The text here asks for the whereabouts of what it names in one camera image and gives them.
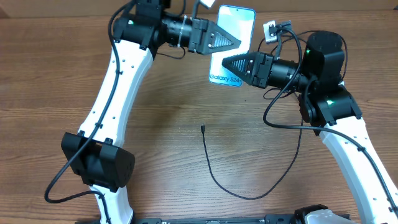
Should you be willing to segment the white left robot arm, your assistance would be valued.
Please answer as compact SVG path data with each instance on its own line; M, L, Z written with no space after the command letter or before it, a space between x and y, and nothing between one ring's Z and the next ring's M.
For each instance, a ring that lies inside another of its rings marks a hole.
M236 49L240 41L213 21L168 12L169 1L131 1L108 24L112 53L95 103L76 134L61 141L66 166L94 195L100 223L132 223L127 196L135 158L123 149L134 99L163 44L208 55Z

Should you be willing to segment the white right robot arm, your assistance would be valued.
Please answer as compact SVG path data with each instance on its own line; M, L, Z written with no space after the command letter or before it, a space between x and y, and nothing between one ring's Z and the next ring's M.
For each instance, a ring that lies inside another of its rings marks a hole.
M343 84L346 44L334 33L317 30L298 48L298 62L252 52L226 57L224 68L248 85L298 92L304 126L275 124L280 129L312 130L338 163L364 223L397 223L397 187L383 166L366 130L359 105Z

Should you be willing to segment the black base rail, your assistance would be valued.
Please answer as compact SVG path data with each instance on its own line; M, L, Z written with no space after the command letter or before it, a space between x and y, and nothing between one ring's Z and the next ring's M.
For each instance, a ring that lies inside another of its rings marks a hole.
M349 215L336 215L324 205L300 208L294 214L265 215L254 218L132 218L135 224L294 224L294 223L354 223Z

